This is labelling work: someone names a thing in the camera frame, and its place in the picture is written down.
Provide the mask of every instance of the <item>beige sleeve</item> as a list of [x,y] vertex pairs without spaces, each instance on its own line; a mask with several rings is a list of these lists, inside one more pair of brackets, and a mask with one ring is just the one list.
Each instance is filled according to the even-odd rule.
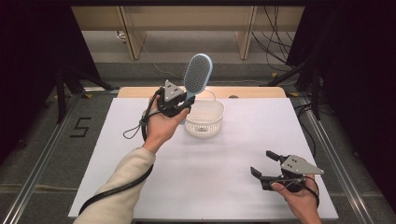
[[[155,155],[143,147],[132,150],[120,161],[114,174],[107,180],[107,183],[96,191],[95,195],[136,180],[154,162]],[[134,217],[134,206],[145,182],[91,204],[77,217],[74,223],[130,224]]]

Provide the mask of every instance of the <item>white tabletop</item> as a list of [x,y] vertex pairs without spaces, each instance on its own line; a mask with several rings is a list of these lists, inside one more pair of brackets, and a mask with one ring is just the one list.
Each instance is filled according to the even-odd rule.
[[[179,126],[157,153],[154,169],[134,210],[135,220],[166,221],[279,221],[295,219],[283,198],[264,191],[251,175],[253,166],[263,175],[281,174],[278,161],[266,150],[305,158],[312,164],[304,134],[289,99],[218,99],[225,105],[220,132],[209,139],[189,135]],[[125,139],[122,133],[137,125],[148,99],[114,99],[78,189],[69,216],[113,173],[131,149],[143,144],[141,133]],[[327,167],[320,167],[326,172]],[[319,175],[319,215],[337,219]]]

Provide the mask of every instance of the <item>white strainer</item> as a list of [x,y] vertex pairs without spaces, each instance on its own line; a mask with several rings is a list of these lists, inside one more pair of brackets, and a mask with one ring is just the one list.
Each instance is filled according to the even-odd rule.
[[224,104],[215,100],[195,100],[186,118],[187,133],[208,138],[219,132],[224,115]]

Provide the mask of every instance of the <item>forearm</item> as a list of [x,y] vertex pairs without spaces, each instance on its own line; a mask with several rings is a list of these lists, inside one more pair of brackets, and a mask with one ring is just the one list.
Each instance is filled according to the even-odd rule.
[[[95,194],[128,184],[143,175],[154,163],[155,155],[140,147],[126,155],[114,174]],[[145,182],[88,206],[75,223],[131,223],[134,206]]]

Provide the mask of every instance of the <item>hand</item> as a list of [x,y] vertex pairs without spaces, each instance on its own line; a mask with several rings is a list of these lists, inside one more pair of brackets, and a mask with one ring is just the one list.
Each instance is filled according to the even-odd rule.
[[[314,180],[306,178],[305,185],[314,192],[318,192],[317,185],[314,183]],[[297,216],[297,218],[299,218],[302,223],[321,223],[317,209],[317,200],[311,192],[303,189],[299,192],[292,193],[288,191],[285,186],[279,183],[273,183],[271,187],[274,191],[278,192],[285,198],[286,202],[289,204],[291,212]]]
[[[158,99],[159,96],[154,100],[150,110],[157,108]],[[189,109],[186,108],[172,118],[168,118],[162,113],[151,116],[148,119],[148,137],[143,144],[143,148],[155,154],[163,143],[172,138],[178,124],[185,119],[188,114]]]

